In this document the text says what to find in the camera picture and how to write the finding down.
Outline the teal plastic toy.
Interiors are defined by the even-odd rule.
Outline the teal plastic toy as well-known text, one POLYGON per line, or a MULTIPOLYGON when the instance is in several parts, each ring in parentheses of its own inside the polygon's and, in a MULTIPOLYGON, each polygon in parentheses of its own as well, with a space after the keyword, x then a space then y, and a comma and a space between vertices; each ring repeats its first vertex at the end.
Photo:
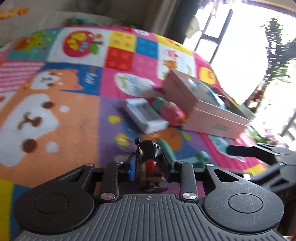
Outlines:
POLYGON ((205 151, 197 151, 189 144, 181 147, 178 151, 173 151, 171 146, 163 139, 157 140, 158 145, 164 153, 167 153, 173 162, 183 161, 193 165, 194 168, 204 168, 210 157, 205 151))

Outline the colourful cartoon play mat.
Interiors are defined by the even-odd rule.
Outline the colourful cartoon play mat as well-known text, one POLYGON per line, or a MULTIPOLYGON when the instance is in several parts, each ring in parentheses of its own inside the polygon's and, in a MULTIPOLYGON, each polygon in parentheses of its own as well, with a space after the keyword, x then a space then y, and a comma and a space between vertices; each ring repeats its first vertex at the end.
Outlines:
POLYGON ((189 144, 225 169, 259 174, 255 158, 228 156, 236 140, 169 126, 143 134, 123 109, 153 101, 171 68, 219 87, 210 65, 163 36, 128 27, 63 27, 1 48, 1 240, 19 233, 13 203, 23 192, 85 163, 104 166, 129 154, 136 138, 189 144))

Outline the white small open box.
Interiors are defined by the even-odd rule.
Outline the white small open box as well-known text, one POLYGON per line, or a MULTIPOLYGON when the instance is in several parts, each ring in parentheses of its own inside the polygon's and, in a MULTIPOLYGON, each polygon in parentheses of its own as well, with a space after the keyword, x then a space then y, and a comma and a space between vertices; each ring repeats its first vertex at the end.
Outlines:
POLYGON ((164 120, 144 98, 126 99, 125 111, 143 133, 163 131, 169 126, 169 122, 164 120))

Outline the pink green plush toy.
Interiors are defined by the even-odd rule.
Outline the pink green plush toy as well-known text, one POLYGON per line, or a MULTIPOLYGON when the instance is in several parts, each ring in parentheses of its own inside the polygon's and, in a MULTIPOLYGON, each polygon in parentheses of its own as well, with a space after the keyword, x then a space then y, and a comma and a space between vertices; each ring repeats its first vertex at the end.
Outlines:
POLYGON ((182 126, 186 122, 184 112, 175 103, 161 97, 152 102, 152 108, 171 126, 182 126))

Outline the black red figurine toy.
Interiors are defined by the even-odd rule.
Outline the black red figurine toy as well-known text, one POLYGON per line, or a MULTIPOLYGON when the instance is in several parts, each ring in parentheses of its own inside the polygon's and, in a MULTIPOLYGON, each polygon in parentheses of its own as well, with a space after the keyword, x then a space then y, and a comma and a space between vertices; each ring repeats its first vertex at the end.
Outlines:
POLYGON ((158 143, 140 138, 136 138, 134 143, 137 147, 136 158, 139 164, 137 179, 142 184, 139 190, 146 193, 167 191, 168 187, 161 185, 165 178, 161 165, 162 150, 158 143))

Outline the yellow plush toys on shelf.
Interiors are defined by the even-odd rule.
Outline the yellow plush toys on shelf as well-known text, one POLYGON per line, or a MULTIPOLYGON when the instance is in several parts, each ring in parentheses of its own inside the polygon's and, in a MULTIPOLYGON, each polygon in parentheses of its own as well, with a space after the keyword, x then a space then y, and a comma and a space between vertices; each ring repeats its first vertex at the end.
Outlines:
POLYGON ((7 11, 1 11, 0 20, 9 19, 14 16, 25 15, 29 11, 29 8, 17 8, 17 9, 9 9, 7 11))

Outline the pink cardboard box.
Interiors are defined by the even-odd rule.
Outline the pink cardboard box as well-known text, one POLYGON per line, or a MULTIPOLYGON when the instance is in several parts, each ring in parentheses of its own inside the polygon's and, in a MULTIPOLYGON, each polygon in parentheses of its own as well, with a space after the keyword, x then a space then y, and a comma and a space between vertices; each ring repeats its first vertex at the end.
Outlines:
POLYGON ((171 69, 163 82, 166 100, 175 103, 186 115, 184 130, 236 139, 249 124, 249 119, 230 100, 230 97, 214 85, 171 69), (226 109, 196 99, 183 78, 201 81, 212 89, 226 104, 226 109))

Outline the light blue tissue pack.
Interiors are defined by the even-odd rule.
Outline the light blue tissue pack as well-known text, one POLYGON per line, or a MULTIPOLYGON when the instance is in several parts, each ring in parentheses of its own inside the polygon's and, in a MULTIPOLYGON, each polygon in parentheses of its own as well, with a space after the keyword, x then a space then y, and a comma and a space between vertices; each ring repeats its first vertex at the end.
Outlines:
POLYGON ((216 107, 226 109, 226 104, 224 101, 212 89, 210 89, 201 81, 193 81, 190 78, 183 78, 183 83, 187 86, 196 99, 216 107))

